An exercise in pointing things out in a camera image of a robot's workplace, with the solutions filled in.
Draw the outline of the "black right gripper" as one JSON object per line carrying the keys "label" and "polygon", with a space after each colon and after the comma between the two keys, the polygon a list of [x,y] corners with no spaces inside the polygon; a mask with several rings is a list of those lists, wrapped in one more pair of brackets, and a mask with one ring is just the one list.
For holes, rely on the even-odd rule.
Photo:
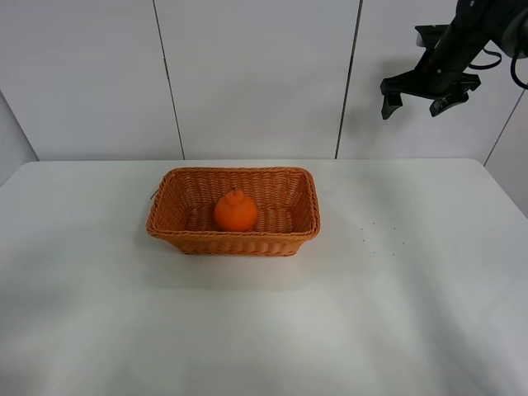
{"label": "black right gripper", "polygon": [[469,94],[460,92],[476,89],[479,79],[464,71],[488,70],[502,62],[501,54],[485,49],[498,22],[494,6],[494,1],[459,1],[449,25],[415,27],[417,45],[425,52],[413,70],[380,84],[383,120],[403,106],[403,94],[434,100],[432,117],[468,101]]}

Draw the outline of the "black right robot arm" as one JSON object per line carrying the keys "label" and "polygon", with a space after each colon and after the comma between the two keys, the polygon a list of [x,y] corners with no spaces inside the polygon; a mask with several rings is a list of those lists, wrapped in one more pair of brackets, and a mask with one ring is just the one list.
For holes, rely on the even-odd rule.
{"label": "black right robot arm", "polygon": [[[511,59],[510,74],[514,83],[527,89],[527,84],[516,74],[517,62],[527,57],[526,1],[458,1],[449,25],[422,25],[415,29],[417,45],[425,52],[414,69],[382,80],[383,119],[387,120],[403,106],[403,95],[430,100],[433,117],[467,102],[469,92],[476,90],[481,81],[477,74],[465,70],[495,68],[503,56]],[[474,64],[482,52],[499,60],[486,65]]]}

